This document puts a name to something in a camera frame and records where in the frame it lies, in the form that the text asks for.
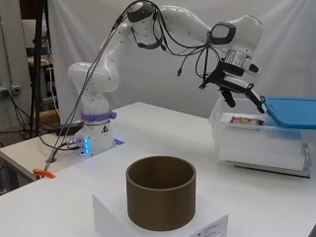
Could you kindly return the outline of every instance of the label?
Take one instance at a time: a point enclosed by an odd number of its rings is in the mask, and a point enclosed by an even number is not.
[[[107,125],[105,124],[105,126],[103,127],[101,133],[105,133],[105,132],[108,132],[108,131],[109,131],[109,129],[108,129]]]
[[[223,237],[227,228],[228,215],[219,220],[207,225],[202,230],[196,232],[190,237]]]

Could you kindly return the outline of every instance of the purple ring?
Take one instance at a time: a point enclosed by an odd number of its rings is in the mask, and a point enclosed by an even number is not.
[[[86,115],[83,112],[81,113],[81,119],[84,121],[92,122],[92,121],[102,121],[107,119],[116,119],[117,113],[113,111],[109,111],[105,114],[101,115]]]

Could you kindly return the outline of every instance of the cardboard tube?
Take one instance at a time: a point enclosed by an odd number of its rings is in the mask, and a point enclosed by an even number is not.
[[[195,167],[180,158],[153,156],[126,170],[127,212],[136,225],[153,231],[178,229],[196,213]]]

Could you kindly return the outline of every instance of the orange tool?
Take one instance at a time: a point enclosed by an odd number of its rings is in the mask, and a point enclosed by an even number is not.
[[[55,176],[53,174],[51,174],[49,171],[45,171],[45,170],[34,169],[33,174],[37,177],[44,176],[44,177],[48,177],[50,179],[55,178]]]

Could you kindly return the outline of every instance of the electrical outlet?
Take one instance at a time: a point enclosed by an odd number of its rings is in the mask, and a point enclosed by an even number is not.
[[[8,88],[0,87],[0,98],[6,98],[9,95],[10,93]]]
[[[11,92],[13,96],[19,96],[21,94],[21,87],[20,86],[12,86]]]

